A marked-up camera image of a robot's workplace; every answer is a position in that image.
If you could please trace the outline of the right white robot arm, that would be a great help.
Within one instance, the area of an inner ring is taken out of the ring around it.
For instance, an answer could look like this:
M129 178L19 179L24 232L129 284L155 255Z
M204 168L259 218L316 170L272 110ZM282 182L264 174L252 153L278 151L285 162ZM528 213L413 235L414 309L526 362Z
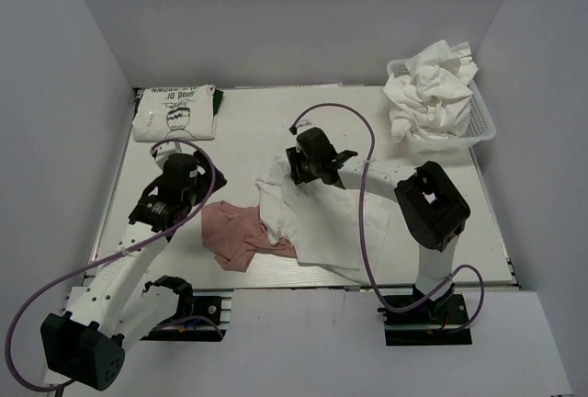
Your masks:
M427 161L404 178L394 176L387 163L360 160L355 151L337 152L323 130L299 134L286 150L296 185L321 181L342 190L359 191L359 240L364 267L382 308L397 314L426 312L433 316L454 292L452 269L455 247L470 216L468 203L440 164ZM377 287L368 261L364 206L367 194L395 202L411 237L418 243L419 260L413 284L414 302L394 307Z

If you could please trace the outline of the crumpled white shirts pile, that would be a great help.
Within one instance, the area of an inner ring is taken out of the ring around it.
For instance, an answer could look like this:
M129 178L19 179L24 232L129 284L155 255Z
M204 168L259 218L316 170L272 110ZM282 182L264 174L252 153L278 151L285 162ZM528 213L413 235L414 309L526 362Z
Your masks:
M469 84L479 71L468 42L451 47L445 40L408 59L408 73L391 74L383 87L390 100L390 135L400 142L449 140L466 133L470 119Z

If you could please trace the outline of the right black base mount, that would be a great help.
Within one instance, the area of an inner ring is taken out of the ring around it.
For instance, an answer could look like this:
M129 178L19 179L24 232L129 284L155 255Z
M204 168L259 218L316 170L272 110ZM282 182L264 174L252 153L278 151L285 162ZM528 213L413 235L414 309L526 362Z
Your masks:
M470 346L469 328L458 328L468 319L462 294L452 295L436 314L422 306L407 313L393 313L384 307L383 317L386 346Z

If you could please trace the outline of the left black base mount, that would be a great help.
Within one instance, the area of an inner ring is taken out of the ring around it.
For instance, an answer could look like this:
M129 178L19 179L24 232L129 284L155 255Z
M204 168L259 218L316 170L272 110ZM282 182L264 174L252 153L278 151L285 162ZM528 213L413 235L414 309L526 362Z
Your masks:
M231 317L232 293L229 291L196 292L192 307L161 323L142 341L151 342L220 342Z

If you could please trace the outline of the pink t shirt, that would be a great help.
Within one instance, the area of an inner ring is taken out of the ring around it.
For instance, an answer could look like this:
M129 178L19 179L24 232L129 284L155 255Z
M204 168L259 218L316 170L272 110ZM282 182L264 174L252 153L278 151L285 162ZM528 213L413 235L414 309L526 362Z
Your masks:
M244 273L258 253L297 257L295 247L285 238L271 244L260 207L238 207L226 201L206 205L200 212L201 241L226 271Z

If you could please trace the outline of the folded dark green t shirt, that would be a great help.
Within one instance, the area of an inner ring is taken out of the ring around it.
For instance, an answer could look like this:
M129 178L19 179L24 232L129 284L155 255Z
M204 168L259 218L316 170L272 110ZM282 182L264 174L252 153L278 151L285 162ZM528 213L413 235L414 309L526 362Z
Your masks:
M213 99L212 99L212 111L213 111L214 117L216 117L219 113L223 98L224 98L224 92L219 89L215 89L214 93L213 93Z

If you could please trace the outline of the white plastic basket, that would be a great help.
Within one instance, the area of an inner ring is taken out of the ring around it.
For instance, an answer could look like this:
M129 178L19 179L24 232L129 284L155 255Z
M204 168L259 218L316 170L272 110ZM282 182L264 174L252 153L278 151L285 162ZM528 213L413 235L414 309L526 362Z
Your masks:
M408 71L404 63L408 59L393 60L387 64L387 72L389 77L391 74L407 74ZM436 152L453 152L457 150L465 150L479 142L489 141L494 138L496 129L492 121L492 117L481 97L478 87L472 81L469 84L473 95L470 99L470 119L466 133L455 139L449 140L427 140L419 141L411 134L407 135L404 140L407 147L413 153L436 153Z

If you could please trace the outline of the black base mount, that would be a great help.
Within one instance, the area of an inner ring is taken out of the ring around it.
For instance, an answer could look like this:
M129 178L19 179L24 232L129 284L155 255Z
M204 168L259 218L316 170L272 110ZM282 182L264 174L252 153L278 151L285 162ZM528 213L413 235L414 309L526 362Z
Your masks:
M386 346L470 346L469 328L458 328L468 319L462 294L452 295L436 314L422 306L407 313L393 313L384 307L383 317Z
M192 307L161 323L142 341L151 342L220 342L231 317L232 293L229 291L196 292Z

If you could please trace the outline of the folded white printed t shirt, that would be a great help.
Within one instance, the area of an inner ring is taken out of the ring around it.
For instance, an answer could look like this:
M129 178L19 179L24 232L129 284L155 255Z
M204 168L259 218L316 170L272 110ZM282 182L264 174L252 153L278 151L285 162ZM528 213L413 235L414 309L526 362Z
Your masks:
M132 122L136 142L163 139L210 141L216 136L214 85L155 87L142 91Z

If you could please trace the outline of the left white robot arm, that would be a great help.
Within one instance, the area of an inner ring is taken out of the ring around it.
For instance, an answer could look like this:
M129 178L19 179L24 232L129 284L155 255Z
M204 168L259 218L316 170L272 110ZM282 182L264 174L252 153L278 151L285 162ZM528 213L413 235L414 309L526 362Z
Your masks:
M49 314L40 327L49 369L97 391L114 382L126 354L159 324L194 314L188 281L141 279L175 231L226 180L202 152L155 156L162 173L142 191L114 260L98 269L73 305Z

